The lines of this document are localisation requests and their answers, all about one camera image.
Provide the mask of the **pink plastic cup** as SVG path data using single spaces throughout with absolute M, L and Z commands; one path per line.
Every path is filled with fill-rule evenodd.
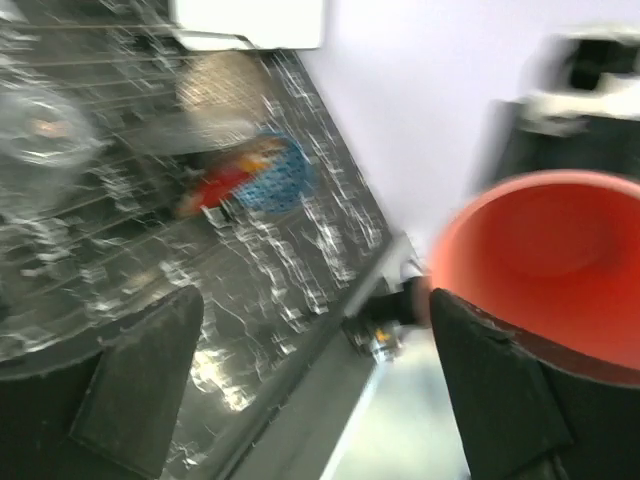
M 552 345 L 556 365 L 639 380 L 639 186 L 585 170 L 504 181 L 462 209 L 428 257 L 427 286 Z

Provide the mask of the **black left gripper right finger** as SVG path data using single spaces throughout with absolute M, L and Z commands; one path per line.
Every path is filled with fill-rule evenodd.
M 474 479 L 636 479 L 639 372 L 429 297 L 433 334 Z

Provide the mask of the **red floral plate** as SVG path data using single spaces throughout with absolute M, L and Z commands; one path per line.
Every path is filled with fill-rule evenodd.
M 270 167 L 285 147 L 282 138 L 262 136 L 226 152 L 178 202 L 176 216 L 186 218 L 197 215 L 202 209 L 221 207 L 234 189 Z

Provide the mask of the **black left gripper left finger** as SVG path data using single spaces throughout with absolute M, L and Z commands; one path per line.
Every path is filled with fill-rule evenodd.
M 159 478 L 203 318 L 189 285 L 2 361 L 2 478 Z

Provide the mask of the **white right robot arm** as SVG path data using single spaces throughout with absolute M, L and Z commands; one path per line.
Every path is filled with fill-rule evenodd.
M 477 189 L 542 170 L 639 178 L 639 28 L 592 24 L 552 38 L 525 96 L 494 104 Z

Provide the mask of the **clear faceted glass tumbler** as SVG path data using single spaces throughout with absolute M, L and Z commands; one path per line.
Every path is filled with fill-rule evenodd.
M 97 127 L 75 100 L 40 87 L 1 93 L 1 154 L 44 167 L 71 169 L 103 147 Z

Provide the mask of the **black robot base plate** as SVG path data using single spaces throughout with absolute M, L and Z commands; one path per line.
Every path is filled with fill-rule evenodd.
M 403 346 L 407 335 L 429 329 L 430 289 L 427 276 L 413 276 L 400 289 L 372 296 L 359 311 L 342 322 L 342 330 L 351 347 L 362 356 L 391 357 Z

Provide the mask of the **beige patterned bowl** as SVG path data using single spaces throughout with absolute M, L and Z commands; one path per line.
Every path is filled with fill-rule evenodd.
M 179 104 L 187 111 L 236 114 L 251 120 L 266 117 L 268 78 L 262 65 L 239 51 L 196 56 L 176 83 Z

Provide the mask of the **blue patterned bowl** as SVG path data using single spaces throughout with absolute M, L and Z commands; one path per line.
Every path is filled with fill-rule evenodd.
M 245 209 L 263 213 L 284 213 L 296 208 L 313 190 L 314 169 L 293 138 L 279 132 L 264 132 L 255 138 L 267 150 L 266 169 L 233 190 L 233 197 Z

